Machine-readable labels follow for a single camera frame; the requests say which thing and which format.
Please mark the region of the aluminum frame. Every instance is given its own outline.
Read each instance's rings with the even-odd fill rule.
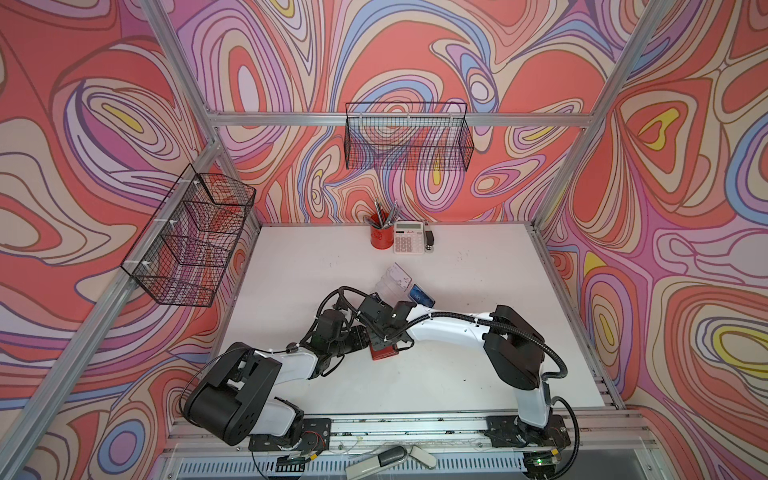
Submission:
[[[160,5],[159,0],[141,0],[141,8],[147,16],[147,21],[157,38],[157,43],[163,48],[163,53],[170,64],[170,74],[174,77],[181,94],[187,99],[195,120],[209,140],[223,145],[218,128],[214,127],[208,119],[209,108],[202,92],[197,87],[197,81],[192,75],[187,58],[181,50],[178,35],[170,23],[165,9]],[[240,178],[229,151],[222,148],[222,153],[223,161],[217,162],[221,170],[232,178]]]
[[[544,201],[537,209],[534,218],[535,224],[538,224],[538,220],[542,217],[546,218],[542,214],[548,214],[554,208],[554,202],[566,188],[568,178],[577,167],[578,160],[583,157],[586,148],[591,143],[591,139],[599,131],[600,124],[617,97],[621,85],[626,81],[642,50],[663,18],[664,13],[666,13],[669,4],[670,0],[649,1],[627,43],[627,47],[622,52],[614,66],[614,70],[609,75],[604,90],[592,113],[468,114],[468,123],[471,126],[541,125],[586,127],[586,130],[582,131],[577,139],[577,142],[580,142],[578,149],[575,148],[577,145],[574,145],[571,149],[568,158],[565,160],[566,164],[559,170],[552,185],[545,194]],[[159,1],[141,0],[141,6],[147,15],[150,27],[157,36],[158,43],[168,58],[171,74],[176,79],[182,95],[189,101],[197,123],[209,140],[204,152],[195,160],[195,167],[199,171],[208,171],[216,159],[216,154],[221,153],[220,156],[223,157],[223,161],[220,162],[222,171],[232,177],[238,177],[237,169],[229,152],[226,148],[223,148],[217,125],[231,125],[235,123],[228,122],[243,122],[243,119],[245,119],[246,123],[237,124],[332,126],[336,125],[333,122],[339,121],[337,116],[343,118],[343,114],[219,114],[217,112],[210,112],[203,95],[197,87],[197,82],[194,80],[186,58],[181,51],[178,37]],[[168,207],[173,206],[172,203],[174,201],[178,202],[179,199],[180,195],[172,195],[168,200],[167,206],[162,209],[161,214],[168,215],[172,211],[172,208],[168,210]],[[249,217],[249,221],[255,224],[257,228],[259,227],[255,214]],[[138,247],[136,249],[137,253],[143,254],[144,249],[157,236],[159,227],[153,226],[153,228],[147,229],[144,239],[139,243],[143,248]],[[2,443],[0,443],[0,478],[14,478],[25,466],[135,287],[135,283],[131,281],[127,274],[124,272],[118,273],[91,311],[91,314],[88,315],[83,325],[73,335],[72,340],[56,360],[41,385],[35,391],[35,394],[22,410],[22,413],[4,435]],[[612,445],[615,445],[614,440],[610,440],[610,442]]]
[[[587,360],[587,365],[592,370],[592,375],[601,377],[602,379],[608,379],[605,382],[607,386],[608,394],[611,396],[614,405],[617,409],[625,410],[627,408],[624,404],[624,399],[621,398],[621,394],[616,389],[616,385],[610,380],[610,376],[605,369],[605,365],[600,361],[598,353],[595,351],[592,343],[588,339],[587,330],[584,328],[584,324],[581,321],[581,316],[576,309],[576,306],[571,302],[571,297],[565,289],[565,284],[557,273],[557,269],[554,268],[552,263],[552,257],[550,257],[547,250],[547,246],[544,243],[544,239],[541,238],[541,234],[534,227],[528,228],[528,234],[531,236],[531,242],[533,243],[536,253],[541,264],[544,266],[544,270],[549,277],[549,282],[552,285],[555,295],[558,297],[560,307],[565,313],[565,318],[568,319],[568,324],[571,325],[571,331],[576,338],[581,354],[584,355],[584,359]]]
[[[437,116],[440,114],[411,114],[418,116]],[[402,117],[403,114],[376,114],[377,117]],[[346,121],[344,113],[311,112],[264,112],[230,113],[215,111],[208,114],[211,124],[217,126],[315,126],[343,127]],[[593,114],[477,114],[467,113],[467,125],[470,127],[588,127],[594,120]]]
[[[579,133],[567,157],[563,160],[563,164],[554,175],[544,198],[541,199],[541,203],[534,212],[533,224],[535,226],[546,220],[557,207],[558,201],[568,188],[579,163],[587,153],[594,138],[600,132],[603,121],[607,121],[608,112],[621,93],[621,88],[627,82],[632,69],[643,54],[643,50],[648,45],[648,42],[653,37],[673,3],[674,0],[648,1],[643,14],[640,16],[640,20],[637,22],[637,26],[632,31],[632,35],[627,40],[624,50],[619,55],[613,71],[608,75],[608,80],[605,82],[598,102],[592,110],[594,121],[590,123],[589,127]]]

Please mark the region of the colorful patterned wall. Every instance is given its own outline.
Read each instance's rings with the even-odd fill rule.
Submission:
[[[275,136],[237,159],[257,189],[266,223],[362,222],[372,199],[395,202],[408,219],[530,220],[577,128],[494,127],[464,171],[347,170],[342,127],[275,127]]]
[[[132,2],[0,3],[0,435],[200,153],[179,98]],[[136,292],[21,478],[147,477],[252,242],[210,309]]]
[[[170,18],[215,111],[344,111],[351,100],[397,98],[462,98],[479,112],[565,102],[590,111],[642,8],[629,0],[218,0],[176,2]]]
[[[678,2],[544,232],[678,478],[768,477],[768,5]]]
[[[468,102],[476,112],[590,111],[640,2],[177,3],[170,18],[216,111],[344,111],[347,101]],[[348,172],[343,131],[221,134],[269,223],[531,220],[576,129],[476,127],[466,173]]]

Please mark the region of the ventilation grille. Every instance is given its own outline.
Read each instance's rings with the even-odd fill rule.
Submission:
[[[437,468],[427,469],[409,458],[407,461],[382,473],[387,475],[418,474],[445,475],[449,473],[504,473],[526,472],[521,452],[479,452],[479,453],[436,453]],[[276,458],[257,458],[257,464],[264,475],[270,477],[295,477],[296,473],[276,472]],[[357,457],[346,455],[322,455],[306,465],[302,478],[343,476],[344,469],[357,463]],[[259,473],[250,456],[244,458],[185,458],[177,480],[186,478],[252,478]]]

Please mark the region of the calculator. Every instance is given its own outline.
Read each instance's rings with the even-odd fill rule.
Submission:
[[[421,255],[424,253],[424,222],[395,222],[395,253]]]

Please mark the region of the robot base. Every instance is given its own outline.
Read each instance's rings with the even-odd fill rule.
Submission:
[[[522,422],[518,422],[516,415],[485,417],[488,422],[488,430],[483,432],[491,439],[494,447],[540,446],[555,447],[562,450],[571,444],[568,429],[565,427],[563,417],[550,415],[549,423],[543,429],[536,429]]]
[[[291,442],[290,433],[282,437],[274,435],[251,435],[248,449],[251,452],[281,452],[284,449],[297,452],[310,452],[312,450],[324,450],[330,444],[331,419],[304,418],[300,427],[299,445],[293,448],[295,442]]]

